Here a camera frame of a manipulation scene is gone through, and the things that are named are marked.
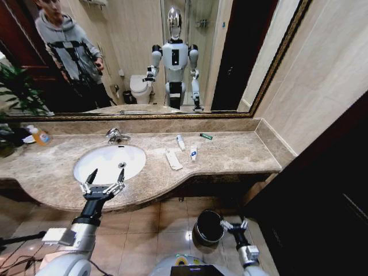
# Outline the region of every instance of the sink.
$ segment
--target sink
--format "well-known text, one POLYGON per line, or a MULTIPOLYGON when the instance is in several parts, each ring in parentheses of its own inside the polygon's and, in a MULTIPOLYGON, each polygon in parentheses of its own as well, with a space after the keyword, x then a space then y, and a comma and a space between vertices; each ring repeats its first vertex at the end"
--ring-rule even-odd
POLYGON ((125 180, 137 175, 145 165, 145 153, 142 149, 131 145, 109 145, 96 148, 83 155, 74 166, 74 177, 84 183, 87 177, 97 168, 94 185, 116 183, 121 168, 126 163, 125 180))

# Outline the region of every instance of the faucet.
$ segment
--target faucet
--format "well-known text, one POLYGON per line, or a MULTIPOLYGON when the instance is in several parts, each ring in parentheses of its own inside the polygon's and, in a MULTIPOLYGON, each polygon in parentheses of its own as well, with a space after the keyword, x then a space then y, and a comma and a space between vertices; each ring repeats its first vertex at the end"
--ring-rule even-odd
POLYGON ((112 128, 106 133, 106 138, 109 139, 108 144, 119 143, 121 141, 129 141, 131 138, 126 135, 121 135, 117 128, 112 128))

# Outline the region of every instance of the yellow label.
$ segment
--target yellow label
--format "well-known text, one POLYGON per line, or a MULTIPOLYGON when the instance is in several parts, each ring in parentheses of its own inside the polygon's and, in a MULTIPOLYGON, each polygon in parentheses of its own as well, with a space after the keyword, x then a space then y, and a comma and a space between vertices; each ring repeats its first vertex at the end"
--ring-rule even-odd
POLYGON ((175 265, 176 266, 186 266, 188 264, 188 261, 186 258, 184 257, 179 257, 176 261, 175 261, 175 265))

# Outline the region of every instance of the trash can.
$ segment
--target trash can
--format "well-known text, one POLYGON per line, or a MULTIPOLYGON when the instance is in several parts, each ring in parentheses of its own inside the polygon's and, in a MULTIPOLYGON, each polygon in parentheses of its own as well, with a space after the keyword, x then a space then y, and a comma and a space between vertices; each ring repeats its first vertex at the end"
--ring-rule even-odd
POLYGON ((133 97, 132 92, 130 90, 125 90, 122 93, 122 97, 124 99, 124 102, 128 105, 137 103, 137 99, 135 97, 133 97))
POLYGON ((220 224, 222 219, 215 211, 204 210, 193 227, 193 233, 197 241, 204 246, 218 243, 224 236, 224 229, 220 224))

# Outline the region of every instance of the soap bottle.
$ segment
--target soap bottle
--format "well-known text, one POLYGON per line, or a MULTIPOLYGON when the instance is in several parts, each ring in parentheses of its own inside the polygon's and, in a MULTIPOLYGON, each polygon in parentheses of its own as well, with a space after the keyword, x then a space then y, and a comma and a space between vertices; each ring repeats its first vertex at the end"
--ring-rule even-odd
POLYGON ((39 128, 35 128, 33 125, 27 126, 29 132, 32 134, 33 138, 40 145, 47 145, 51 141, 51 137, 46 132, 42 131, 39 128))

